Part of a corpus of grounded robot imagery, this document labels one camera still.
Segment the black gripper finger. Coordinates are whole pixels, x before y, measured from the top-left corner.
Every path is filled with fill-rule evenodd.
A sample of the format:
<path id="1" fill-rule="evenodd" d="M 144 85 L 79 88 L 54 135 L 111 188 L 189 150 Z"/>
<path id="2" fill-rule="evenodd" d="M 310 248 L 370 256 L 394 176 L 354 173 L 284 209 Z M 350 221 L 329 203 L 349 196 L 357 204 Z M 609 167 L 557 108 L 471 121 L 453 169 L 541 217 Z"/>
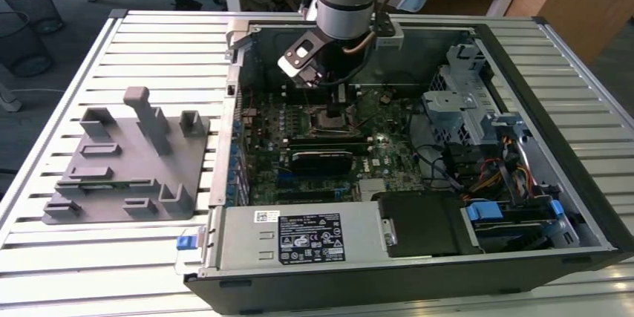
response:
<path id="1" fill-rule="evenodd" d="M 334 118 L 341 115 L 346 108 L 346 85 L 338 84 L 328 89 L 326 117 Z"/>

